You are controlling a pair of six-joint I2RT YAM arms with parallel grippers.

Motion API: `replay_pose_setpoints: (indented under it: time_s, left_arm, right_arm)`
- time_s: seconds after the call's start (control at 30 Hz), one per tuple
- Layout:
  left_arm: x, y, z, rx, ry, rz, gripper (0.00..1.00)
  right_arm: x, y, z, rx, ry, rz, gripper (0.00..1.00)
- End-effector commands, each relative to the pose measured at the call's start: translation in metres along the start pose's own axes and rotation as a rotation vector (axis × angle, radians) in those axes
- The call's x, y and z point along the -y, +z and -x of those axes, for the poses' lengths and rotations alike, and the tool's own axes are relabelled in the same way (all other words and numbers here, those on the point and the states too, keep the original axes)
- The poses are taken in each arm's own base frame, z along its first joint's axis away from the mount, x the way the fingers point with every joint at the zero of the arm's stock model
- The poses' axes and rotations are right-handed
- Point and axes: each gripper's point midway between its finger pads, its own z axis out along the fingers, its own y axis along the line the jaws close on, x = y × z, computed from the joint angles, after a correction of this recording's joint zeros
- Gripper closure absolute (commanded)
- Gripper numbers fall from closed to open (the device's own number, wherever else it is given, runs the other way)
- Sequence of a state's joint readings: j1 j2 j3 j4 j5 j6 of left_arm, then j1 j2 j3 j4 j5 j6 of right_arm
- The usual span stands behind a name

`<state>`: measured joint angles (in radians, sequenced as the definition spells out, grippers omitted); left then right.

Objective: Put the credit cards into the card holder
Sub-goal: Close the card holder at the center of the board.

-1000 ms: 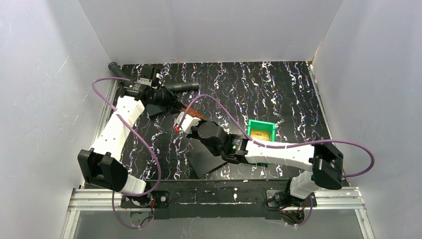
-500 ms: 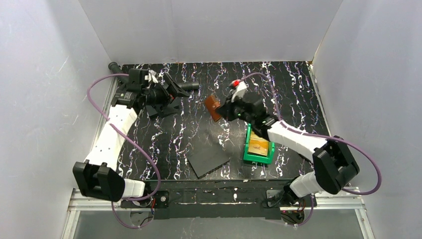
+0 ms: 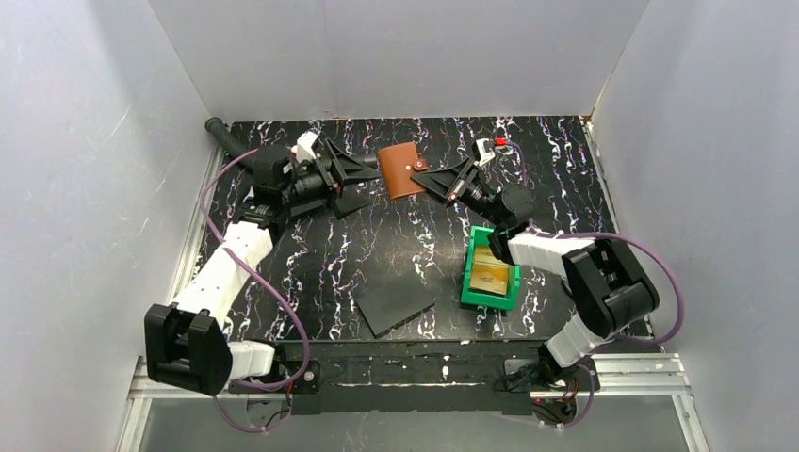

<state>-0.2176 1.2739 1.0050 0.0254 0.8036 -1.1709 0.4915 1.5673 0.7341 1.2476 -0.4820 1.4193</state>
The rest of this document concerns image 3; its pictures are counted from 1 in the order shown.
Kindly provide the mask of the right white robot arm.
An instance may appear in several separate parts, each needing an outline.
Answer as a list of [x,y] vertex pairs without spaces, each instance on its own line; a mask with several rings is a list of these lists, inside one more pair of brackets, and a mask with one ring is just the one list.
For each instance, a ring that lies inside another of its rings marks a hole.
[[491,252],[511,266],[537,267],[565,281],[575,313],[538,351],[534,376],[554,382],[629,324],[649,315],[660,296],[628,243],[616,234],[534,232],[532,191],[493,189],[476,161],[446,169],[413,169],[412,181],[443,204],[460,202],[494,226]]

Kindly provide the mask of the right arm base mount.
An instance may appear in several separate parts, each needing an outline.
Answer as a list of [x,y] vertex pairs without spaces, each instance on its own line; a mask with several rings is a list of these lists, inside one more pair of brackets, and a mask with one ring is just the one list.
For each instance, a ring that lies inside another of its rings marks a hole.
[[544,376],[538,363],[522,362],[505,371],[493,384],[502,394],[541,392],[531,398],[532,414],[538,425],[563,430],[581,421],[594,403],[600,382],[591,361],[577,363],[555,379]]

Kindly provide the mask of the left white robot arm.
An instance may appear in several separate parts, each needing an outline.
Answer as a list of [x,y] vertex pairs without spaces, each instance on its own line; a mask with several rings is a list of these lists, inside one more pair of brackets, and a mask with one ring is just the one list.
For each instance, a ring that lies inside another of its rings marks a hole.
[[223,126],[210,127],[234,164],[253,173],[252,195],[235,211],[205,265],[168,304],[144,316],[150,379],[215,396],[232,380],[265,377],[276,370],[277,347],[263,341],[229,342],[224,320],[254,268],[273,250],[290,223],[329,209],[344,218],[369,204],[347,186],[380,178],[373,156],[349,156],[329,139],[306,132],[287,148],[250,150]]

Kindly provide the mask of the brown leather card holder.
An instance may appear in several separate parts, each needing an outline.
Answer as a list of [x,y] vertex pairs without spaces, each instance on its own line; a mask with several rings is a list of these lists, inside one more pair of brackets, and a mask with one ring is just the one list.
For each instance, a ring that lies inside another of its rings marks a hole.
[[414,142],[381,148],[376,152],[376,156],[391,200],[425,191],[412,179],[412,175],[428,169],[427,160],[420,156]]

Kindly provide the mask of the green plastic card tray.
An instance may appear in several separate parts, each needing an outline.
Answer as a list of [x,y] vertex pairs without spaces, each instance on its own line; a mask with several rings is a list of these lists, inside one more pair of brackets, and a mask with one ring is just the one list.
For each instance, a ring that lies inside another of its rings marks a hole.
[[521,283],[520,267],[508,265],[494,256],[488,242],[491,232],[492,228],[470,227],[460,302],[512,311]]

